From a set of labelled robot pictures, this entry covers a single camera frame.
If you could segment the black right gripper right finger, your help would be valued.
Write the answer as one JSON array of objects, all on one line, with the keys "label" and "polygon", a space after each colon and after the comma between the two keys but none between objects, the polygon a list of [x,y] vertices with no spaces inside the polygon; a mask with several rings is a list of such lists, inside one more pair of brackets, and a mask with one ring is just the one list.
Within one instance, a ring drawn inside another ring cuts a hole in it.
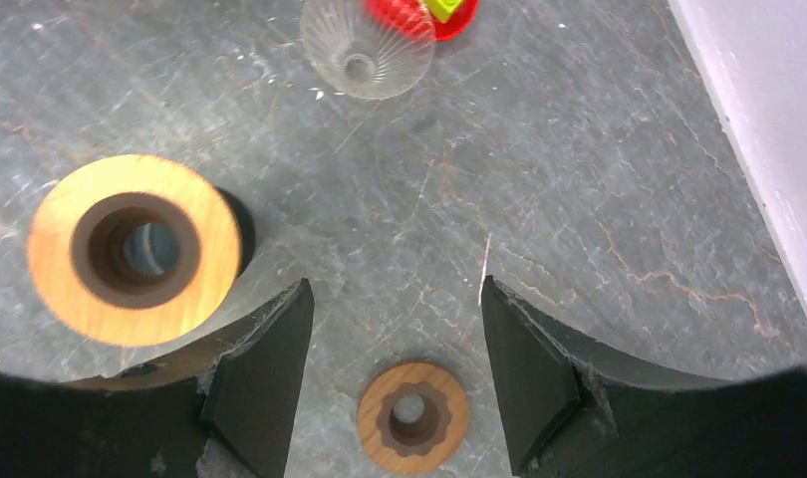
[{"label": "black right gripper right finger", "polygon": [[481,310],[516,477],[807,477],[807,365],[727,380],[614,349],[493,277]]}]

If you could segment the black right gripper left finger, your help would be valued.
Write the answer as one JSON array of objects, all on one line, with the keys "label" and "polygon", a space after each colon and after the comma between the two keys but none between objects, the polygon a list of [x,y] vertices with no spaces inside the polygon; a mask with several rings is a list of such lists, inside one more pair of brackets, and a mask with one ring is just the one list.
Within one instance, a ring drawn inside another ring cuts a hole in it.
[{"label": "black right gripper left finger", "polygon": [[282,476],[313,316],[303,279],[112,377],[0,372],[0,477],[203,477],[219,466]]}]

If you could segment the clear ribbed glass dripper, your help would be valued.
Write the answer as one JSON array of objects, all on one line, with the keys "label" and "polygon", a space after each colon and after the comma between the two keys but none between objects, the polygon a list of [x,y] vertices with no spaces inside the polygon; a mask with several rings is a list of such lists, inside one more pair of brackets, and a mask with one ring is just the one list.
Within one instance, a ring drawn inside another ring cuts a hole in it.
[{"label": "clear ribbed glass dripper", "polygon": [[427,73],[435,50],[429,30],[416,39],[381,25],[365,1],[304,3],[300,35],[305,56],[320,77],[350,97],[386,100],[410,90]]}]

